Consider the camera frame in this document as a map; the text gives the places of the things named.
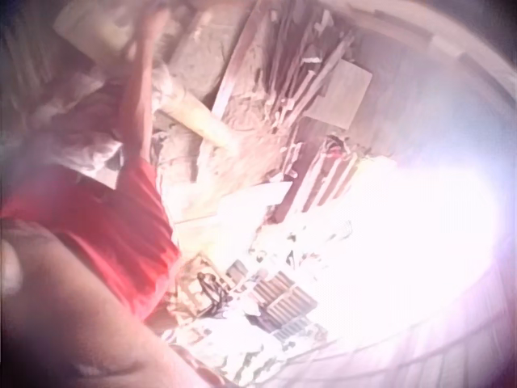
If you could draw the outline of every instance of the lumber pile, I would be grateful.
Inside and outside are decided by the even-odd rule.
[[[354,33],[343,19],[310,0],[286,0],[272,18],[275,43],[266,86],[276,132],[303,116],[336,65],[351,56]]]

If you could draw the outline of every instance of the hand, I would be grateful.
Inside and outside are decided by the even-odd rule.
[[[162,33],[169,17],[170,12],[166,2],[151,0],[144,6],[143,15],[138,26],[139,38],[155,41]]]

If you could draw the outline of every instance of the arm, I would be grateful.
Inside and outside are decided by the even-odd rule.
[[[153,6],[144,12],[145,15],[136,35],[136,56],[120,104],[119,130],[124,143],[126,161],[134,158],[149,161],[153,134],[151,111],[153,47],[154,41],[169,18],[169,11],[164,6]]]

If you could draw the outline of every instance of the wooden plank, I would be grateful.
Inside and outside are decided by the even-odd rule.
[[[368,71],[348,61],[339,61],[330,77],[326,95],[317,96],[305,116],[349,129],[371,80]]]
[[[232,53],[232,57],[229,59],[228,66],[226,67],[225,75],[221,81],[221,86],[217,92],[216,101],[212,107],[212,113],[220,119],[224,115],[229,98],[232,95],[233,88],[237,82],[239,70],[244,62],[244,57],[257,35],[257,31],[259,30],[264,16],[269,11],[270,5],[269,0],[257,0],[248,20],[246,21],[244,29],[239,36],[237,45]]]
[[[332,71],[332,69],[336,66],[338,61],[341,59],[343,54],[350,47],[352,41],[354,40],[354,36],[349,33],[341,42],[339,42],[338,46],[334,49],[334,51],[330,54],[328,59],[326,60],[324,66],[321,71],[317,74],[316,78],[313,80],[307,93],[300,99],[295,108],[291,111],[291,114],[285,121],[285,126],[290,127],[295,123],[300,114],[305,110],[307,104],[314,98],[314,96],[318,93],[320,88],[323,86],[324,81],[326,80],[327,75]]]

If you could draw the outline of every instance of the wooden board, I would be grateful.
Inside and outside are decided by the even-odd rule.
[[[316,97],[305,116],[349,129],[371,80],[368,71],[348,61],[339,61],[325,95]]]
[[[54,30],[109,70],[118,65],[120,51],[132,36],[132,25],[119,26],[115,19],[115,10],[107,10],[98,2],[75,0],[59,14]]]
[[[228,105],[229,98],[231,97],[233,88],[237,82],[238,72],[244,62],[244,56],[257,35],[260,24],[263,21],[264,16],[269,11],[270,5],[269,0],[258,0],[251,11],[250,17],[246,21],[246,25],[244,26],[241,35],[239,36],[237,45],[232,53],[232,57],[226,67],[225,75],[221,81],[221,86],[217,92],[216,101],[212,107],[212,113],[220,119],[225,113],[226,105]]]

